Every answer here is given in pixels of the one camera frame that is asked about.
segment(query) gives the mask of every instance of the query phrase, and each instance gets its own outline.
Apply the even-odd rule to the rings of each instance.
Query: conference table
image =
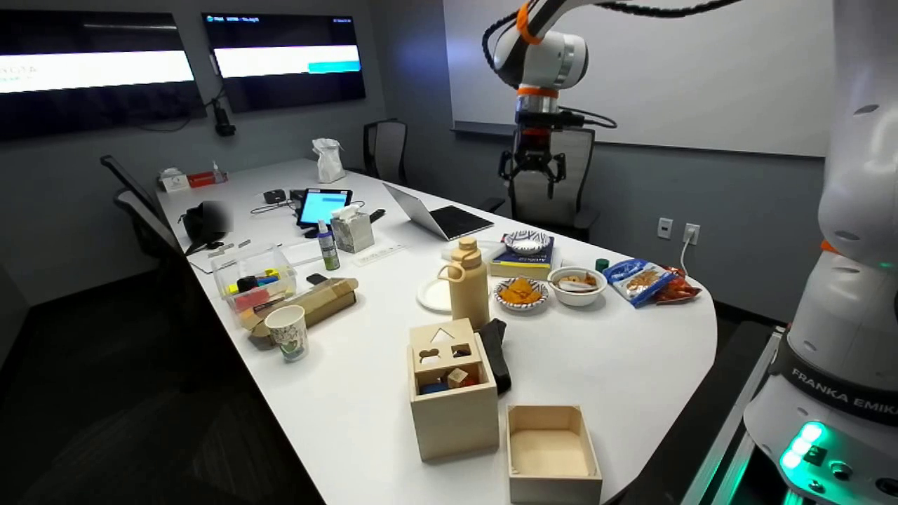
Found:
[[[416,228],[389,198],[381,179],[349,170],[333,187],[351,187],[365,211],[385,208],[374,222],[375,245],[339,252],[343,266],[325,271],[316,242],[295,228],[292,208],[264,208],[264,190],[316,187],[313,160],[284,160],[229,170],[226,183],[186,194],[161,194],[161,205],[183,250],[183,214],[215,201],[232,250],[281,247],[306,292],[306,274],[357,278],[357,305],[308,329],[308,347],[285,362],[277,347],[260,347],[239,325],[212,271],[211,252],[189,260],[200,287],[249,375],[255,378],[298,459],[332,505],[426,501],[426,505],[506,505],[506,437],[497,451],[447,462],[420,462],[406,393],[409,329],[447,323],[417,302],[444,266],[451,242]],[[457,205],[420,194],[426,208]],[[494,225],[472,232],[486,256],[503,232],[535,231],[521,222],[483,214]],[[555,263],[593,266],[626,257],[615,250],[555,236]],[[588,308],[555,301],[538,315],[510,315],[492,292],[492,318],[506,320],[506,362],[514,386],[499,395],[499,428],[510,403],[579,403],[588,426],[604,490],[615,498],[650,459],[682,407],[691,400],[715,358],[715,308],[709,292],[685,305],[628,305],[605,289]]]

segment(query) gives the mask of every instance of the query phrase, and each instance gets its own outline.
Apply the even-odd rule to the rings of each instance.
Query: cup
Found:
[[[304,305],[281,305],[264,318],[264,325],[273,332],[274,346],[284,358],[295,358],[306,351],[306,308]]]

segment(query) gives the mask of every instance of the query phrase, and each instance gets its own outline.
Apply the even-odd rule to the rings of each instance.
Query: screen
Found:
[[[172,15],[0,12],[0,139],[194,114]]]
[[[203,15],[232,113],[365,97],[351,17]]]
[[[332,222],[351,201],[351,190],[306,190],[301,225]]]

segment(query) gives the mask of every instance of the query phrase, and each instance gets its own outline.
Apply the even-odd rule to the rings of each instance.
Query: open wooden box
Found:
[[[581,407],[509,410],[509,479],[514,501],[597,501],[600,468]]]
[[[499,445],[497,382],[468,320],[412,329],[409,407],[420,459],[448,459]],[[448,372],[472,383],[426,389]]]

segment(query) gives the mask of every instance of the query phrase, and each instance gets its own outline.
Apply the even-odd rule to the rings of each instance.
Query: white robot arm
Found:
[[[520,92],[514,156],[546,162],[546,131],[586,123],[555,106],[586,72],[581,37],[549,30],[579,6],[646,17],[605,0],[525,0],[483,50]],[[772,375],[744,413],[747,431],[792,490],[817,501],[898,501],[898,3],[835,0],[838,101],[819,198],[821,252]]]

